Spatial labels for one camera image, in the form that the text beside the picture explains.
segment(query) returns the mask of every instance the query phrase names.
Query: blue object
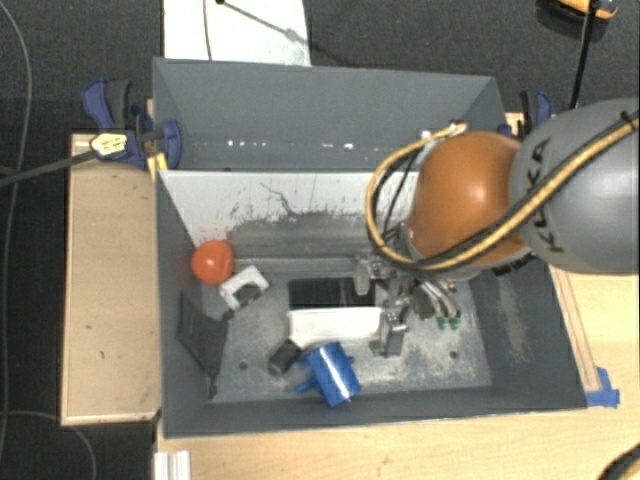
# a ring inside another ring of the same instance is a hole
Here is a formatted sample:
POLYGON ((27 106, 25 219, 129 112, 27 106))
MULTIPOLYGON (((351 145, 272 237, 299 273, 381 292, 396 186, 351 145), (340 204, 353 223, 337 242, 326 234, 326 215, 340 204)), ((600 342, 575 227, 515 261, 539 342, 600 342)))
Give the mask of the blue object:
MULTIPOLYGON (((141 148, 136 131, 122 129, 125 126, 126 108, 120 107, 126 107, 125 101, 129 83, 123 83, 123 81, 116 81, 115 83, 117 84, 114 86, 115 89, 112 88, 111 91, 108 91, 109 82, 104 78, 98 78, 90 82, 82 90, 82 104, 85 112, 96 122, 101 133, 117 130, 118 133, 126 135, 126 150, 104 155, 100 154, 97 149, 93 149, 99 160, 117 161, 145 170, 149 155, 141 148), (119 110, 117 116, 113 114, 114 109, 119 110)), ((182 154, 182 136, 178 123, 175 120, 163 121, 161 132, 154 132, 153 121, 142 108, 132 105, 130 111, 136 117, 137 132, 143 134, 140 140, 151 139, 156 141, 157 145, 164 146, 163 152, 167 157, 167 167, 175 169, 180 162, 182 154)))
POLYGON ((614 409, 620 404, 620 390, 613 389, 611 387, 611 381, 609 380, 609 374, 604 368, 596 366, 598 377, 600 377, 600 384, 602 389, 600 391, 591 391, 585 393, 587 398, 587 405, 589 407, 613 407, 614 409))
POLYGON ((353 358, 346 356, 342 345, 337 341, 305 354, 299 361, 311 366, 313 375, 296 387, 298 393, 316 388, 329 407, 335 407, 342 402, 350 402, 352 396, 362 391, 351 368, 353 358))
POLYGON ((553 105, 551 104, 551 98, 544 92, 538 91, 536 93, 538 100, 538 115, 536 116, 536 126, 540 126, 553 114, 553 105))
POLYGON ((98 78, 89 82, 82 90, 84 111, 96 122, 101 132, 113 130, 116 127, 107 103, 106 87, 107 81, 104 78, 98 78))

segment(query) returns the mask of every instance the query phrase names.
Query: blue clamp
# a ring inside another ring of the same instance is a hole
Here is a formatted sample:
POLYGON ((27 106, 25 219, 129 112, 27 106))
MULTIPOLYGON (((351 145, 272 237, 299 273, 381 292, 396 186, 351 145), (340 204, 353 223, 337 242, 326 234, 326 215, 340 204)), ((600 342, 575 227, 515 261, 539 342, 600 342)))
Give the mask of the blue clamp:
POLYGON ((535 98, 533 98, 533 95, 528 91, 522 91, 520 93, 520 99, 522 102, 524 122, 521 121, 519 123, 517 134, 514 134, 513 128, 508 123, 500 124, 497 129, 500 135, 509 138, 515 136, 522 140, 526 135, 531 133, 534 128, 551 118, 553 114, 551 98, 544 92, 536 91, 535 98))
POLYGON ((305 354, 299 361, 311 366, 313 375, 296 387, 298 393, 316 388, 329 407, 335 407, 342 402, 350 402, 352 396, 362 391, 351 368, 353 358, 346 356, 342 345, 337 341, 305 354))
POLYGON ((613 389, 611 387, 611 381, 609 380, 609 374, 604 368, 596 366, 598 377, 600 377, 600 384, 602 389, 600 391, 591 391, 585 393, 587 399, 587 405, 589 407, 613 407, 614 409, 620 404, 620 390, 613 389))
POLYGON ((124 80, 107 81, 98 78, 82 90, 84 110, 98 125, 101 134, 116 132, 117 139, 96 137, 97 143, 118 143, 117 148, 95 147, 91 144, 99 160, 111 160, 132 165, 139 169, 147 168, 150 154, 142 148, 142 143, 153 141, 155 151, 162 151, 167 157, 169 169, 175 169, 182 153, 182 136, 175 120, 162 122, 161 130, 153 130, 153 121, 149 115, 136 105, 127 108, 127 94, 130 84, 124 80), (131 112, 135 126, 127 126, 127 115, 131 112))

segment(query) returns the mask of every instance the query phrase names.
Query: white cable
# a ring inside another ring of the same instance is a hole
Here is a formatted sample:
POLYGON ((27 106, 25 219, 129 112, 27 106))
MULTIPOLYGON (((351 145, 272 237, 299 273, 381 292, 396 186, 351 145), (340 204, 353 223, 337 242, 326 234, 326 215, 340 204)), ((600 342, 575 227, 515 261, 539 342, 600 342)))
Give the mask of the white cable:
MULTIPOLYGON (((58 423, 58 419, 55 416, 52 416, 51 414, 47 414, 46 412, 39 412, 39 411, 9 411, 9 412, 3 413, 3 416, 4 417, 28 416, 32 418, 40 418, 48 421, 53 421, 54 423, 58 423)), ((78 439, 82 441, 82 444, 87 449, 87 452, 89 453, 89 458, 91 459, 91 480, 97 480, 98 464, 96 460, 96 454, 93 451, 93 446, 91 446, 89 439, 87 439, 87 436, 84 434, 84 432, 82 432, 76 427, 70 426, 70 427, 66 427, 65 429, 68 429, 71 432, 73 432, 76 436, 78 436, 78 439)))
POLYGON ((211 42, 209 40, 209 11, 207 10, 207 0, 202 0, 202 18, 204 21, 204 39, 207 45, 207 57, 209 60, 213 60, 211 55, 211 42))

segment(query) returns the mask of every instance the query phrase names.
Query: green component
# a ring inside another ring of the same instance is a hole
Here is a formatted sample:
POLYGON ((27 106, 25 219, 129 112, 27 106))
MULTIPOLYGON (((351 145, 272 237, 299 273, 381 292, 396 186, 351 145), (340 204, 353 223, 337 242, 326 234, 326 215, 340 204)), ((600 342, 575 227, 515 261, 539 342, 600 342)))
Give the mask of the green component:
POLYGON ((449 326, 453 331, 457 330, 460 327, 460 317, 449 318, 449 326))

